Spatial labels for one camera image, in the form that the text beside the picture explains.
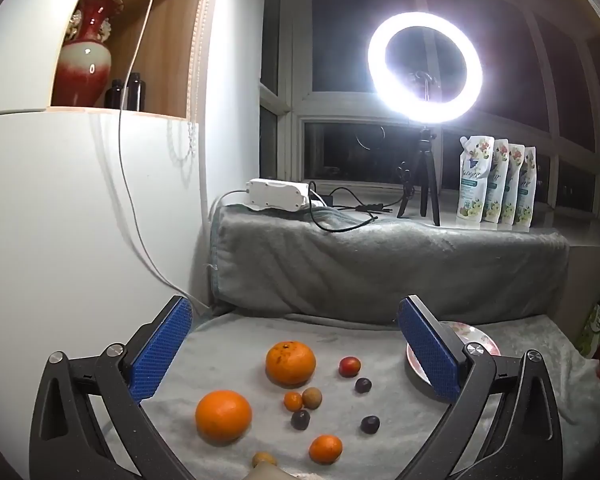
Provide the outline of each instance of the vase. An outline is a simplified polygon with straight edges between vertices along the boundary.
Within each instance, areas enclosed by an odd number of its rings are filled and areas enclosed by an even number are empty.
[[[111,54],[104,45],[109,18],[123,9],[122,0],[80,0],[64,40],[51,97],[53,106],[93,106],[109,80]]]

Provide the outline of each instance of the red tomato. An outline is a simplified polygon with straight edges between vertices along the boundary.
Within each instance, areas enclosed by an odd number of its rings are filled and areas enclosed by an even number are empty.
[[[345,357],[340,361],[338,371],[343,377],[355,377],[360,371],[362,363],[357,357]]]

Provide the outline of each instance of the white refill pouch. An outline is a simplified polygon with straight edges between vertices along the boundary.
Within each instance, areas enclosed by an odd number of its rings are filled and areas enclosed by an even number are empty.
[[[487,196],[484,199],[482,219],[487,222],[498,223],[502,210],[502,196],[504,183],[509,169],[509,141],[496,139],[493,143],[493,156],[491,157],[491,171],[487,179]]]
[[[460,154],[460,199],[458,217],[472,222],[482,219],[487,179],[493,155],[493,137],[461,137],[463,150]]]
[[[507,168],[507,179],[504,183],[504,194],[502,195],[500,223],[513,225],[513,217],[516,215],[516,202],[518,201],[520,166],[522,166],[524,158],[525,147],[522,144],[509,145],[509,167]]]
[[[536,198],[536,169],[535,147],[525,148],[525,161],[520,167],[520,182],[518,184],[518,202],[516,203],[515,225],[529,227],[534,214],[534,199]]]

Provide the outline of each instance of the white power strip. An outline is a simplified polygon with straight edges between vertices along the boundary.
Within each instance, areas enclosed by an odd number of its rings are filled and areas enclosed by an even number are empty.
[[[247,206],[300,211],[309,207],[309,185],[301,182],[254,178],[247,183]]]

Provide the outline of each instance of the plate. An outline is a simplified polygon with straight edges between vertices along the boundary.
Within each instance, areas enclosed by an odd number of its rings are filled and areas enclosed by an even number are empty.
[[[488,335],[486,335],[482,330],[476,328],[475,326],[467,325],[465,323],[460,323],[457,321],[441,321],[447,326],[450,326],[453,331],[458,334],[458,337],[462,340],[464,344],[467,343],[480,343],[484,346],[491,355],[500,355],[500,349],[494,343],[493,339],[491,339]],[[429,378],[426,373],[422,369],[420,362],[416,358],[416,354],[413,353],[411,347],[407,343],[407,361],[413,368],[413,371],[417,373],[418,377],[425,381],[427,384],[431,384],[429,382]]]

